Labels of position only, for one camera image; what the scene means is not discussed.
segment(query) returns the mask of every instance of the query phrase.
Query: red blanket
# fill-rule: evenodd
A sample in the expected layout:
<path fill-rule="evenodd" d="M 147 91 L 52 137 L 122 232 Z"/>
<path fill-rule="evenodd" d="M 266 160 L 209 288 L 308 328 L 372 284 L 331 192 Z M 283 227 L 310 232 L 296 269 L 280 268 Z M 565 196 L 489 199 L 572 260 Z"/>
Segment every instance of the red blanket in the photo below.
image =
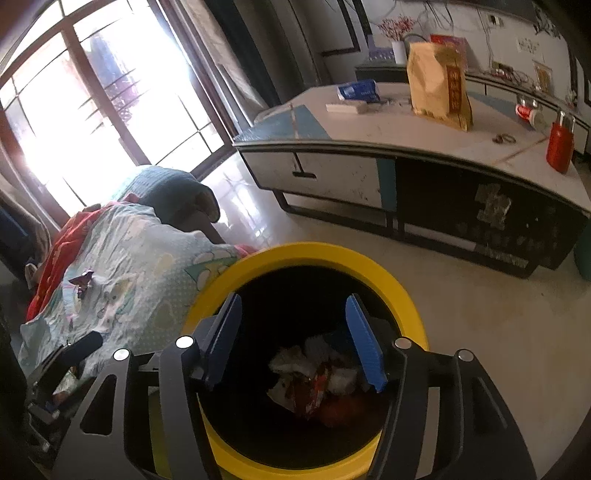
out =
<path fill-rule="evenodd" d="M 27 319 L 33 320 L 49 303 L 54 290 L 60 285 L 66 268 L 76 259 L 86 234 L 99 215 L 112 203 L 94 212 L 78 212 L 60 230 L 60 233 L 45 260 L 37 294 L 27 310 Z"/>

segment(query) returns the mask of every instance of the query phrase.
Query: electrical outlet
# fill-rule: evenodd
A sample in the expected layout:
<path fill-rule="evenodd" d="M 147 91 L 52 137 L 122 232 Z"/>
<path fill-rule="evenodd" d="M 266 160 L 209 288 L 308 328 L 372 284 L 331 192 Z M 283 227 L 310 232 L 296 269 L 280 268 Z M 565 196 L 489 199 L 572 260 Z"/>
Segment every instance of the electrical outlet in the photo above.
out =
<path fill-rule="evenodd" d="M 503 19 L 499 15 L 488 14 L 486 19 L 490 28 L 502 28 L 504 26 Z"/>
<path fill-rule="evenodd" d="M 540 48 L 540 42 L 530 40 L 527 37 L 517 37 L 517 51 L 536 55 Z"/>

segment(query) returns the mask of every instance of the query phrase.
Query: blue gripper pad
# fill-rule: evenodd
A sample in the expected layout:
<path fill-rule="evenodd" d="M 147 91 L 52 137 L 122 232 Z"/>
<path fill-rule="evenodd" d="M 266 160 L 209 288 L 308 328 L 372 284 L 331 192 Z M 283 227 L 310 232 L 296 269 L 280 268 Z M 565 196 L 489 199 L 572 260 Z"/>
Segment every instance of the blue gripper pad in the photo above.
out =
<path fill-rule="evenodd" d="M 388 378 L 384 371 L 384 353 L 378 341 L 369 327 L 363 308 L 351 295 L 345 304 L 345 318 L 353 337 L 357 354 L 361 360 L 365 378 L 370 385 L 373 385 L 378 392 L 381 392 Z"/>

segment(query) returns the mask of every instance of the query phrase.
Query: window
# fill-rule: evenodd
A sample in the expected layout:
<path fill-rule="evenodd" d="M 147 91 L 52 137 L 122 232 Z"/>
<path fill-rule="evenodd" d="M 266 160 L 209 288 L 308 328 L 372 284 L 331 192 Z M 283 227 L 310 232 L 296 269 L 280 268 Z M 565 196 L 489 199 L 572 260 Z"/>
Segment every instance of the window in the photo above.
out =
<path fill-rule="evenodd" d="M 159 11 L 146 0 L 88 3 L 50 5 L 11 64 L 29 45 L 34 52 L 0 76 L 0 103 L 27 168 L 68 215 L 107 201 L 137 164 L 192 172 L 229 150 Z"/>

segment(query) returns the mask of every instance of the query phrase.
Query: blue tissue package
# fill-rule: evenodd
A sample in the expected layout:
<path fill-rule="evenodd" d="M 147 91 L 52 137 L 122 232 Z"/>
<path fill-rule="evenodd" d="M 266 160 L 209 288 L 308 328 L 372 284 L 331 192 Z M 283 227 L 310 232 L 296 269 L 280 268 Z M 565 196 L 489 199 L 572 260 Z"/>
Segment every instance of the blue tissue package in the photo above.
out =
<path fill-rule="evenodd" d="M 368 103 L 379 103 L 375 80 L 344 83 L 337 88 L 341 100 L 363 100 Z"/>

